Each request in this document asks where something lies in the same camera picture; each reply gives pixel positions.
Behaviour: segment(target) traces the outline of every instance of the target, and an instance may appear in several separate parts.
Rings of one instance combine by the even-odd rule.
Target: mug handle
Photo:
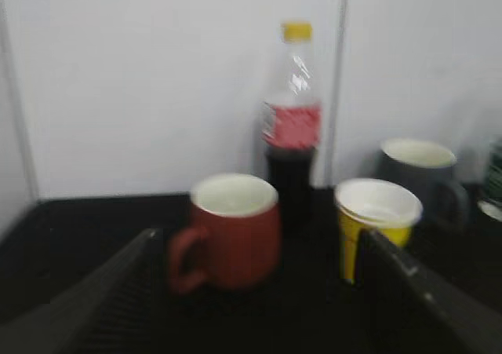
[[[447,198],[453,197],[454,218],[441,216],[441,212],[436,210],[433,222],[450,232],[464,232],[469,222],[469,195],[467,191],[457,181],[439,181],[435,188],[435,206],[440,206],[442,209],[449,209],[450,204],[445,203]]]
[[[205,241],[207,237],[207,229],[196,225],[184,229],[169,241],[169,284],[175,293],[188,294],[207,282],[208,276],[200,268],[192,269],[185,275],[180,274],[188,250],[197,242]]]

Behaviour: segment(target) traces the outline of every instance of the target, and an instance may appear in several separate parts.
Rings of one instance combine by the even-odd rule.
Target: yellow bottle cap
[[[305,42],[312,36],[312,26],[308,22],[286,22],[282,24],[286,42]]]

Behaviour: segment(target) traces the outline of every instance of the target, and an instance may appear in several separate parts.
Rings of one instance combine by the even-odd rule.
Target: red mug
[[[191,225],[168,244],[171,290],[186,294],[203,283],[245,288],[274,271],[281,246],[274,187],[251,175],[225,173],[196,185],[190,200]],[[191,248],[195,267],[181,274]]]

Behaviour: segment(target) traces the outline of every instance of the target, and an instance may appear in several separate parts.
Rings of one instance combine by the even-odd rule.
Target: mug
[[[453,179],[457,157],[434,142],[395,138],[381,145],[376,177],[409,189],[424,205],[424,218],[450,231],[469,219],[469,197]]]
[[[191,225],[168,244],[169,284],[186,294],[203,283],[222,289],[252,286],[279,261],[281,227],[278,193],[251,175],[226,173],[196,185],[190,193]],[[181,274],[193,248],[195,266]]]
[[[340,183],[335,190],[335,202],[342,234],[341,272],[349,283],[354,283],[355,279],[362,229],[376,228],[396,246],[405,246],[422,215],[422,204],[412,192],[376,179]]]

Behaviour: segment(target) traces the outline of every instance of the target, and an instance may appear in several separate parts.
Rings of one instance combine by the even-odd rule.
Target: gray mug
[[[469,197],[453,178],[457,157],[434,142],[395,138],[381,145],[376,177],[410,190],[424,206],[424,218],[461,232],[469,220]]]

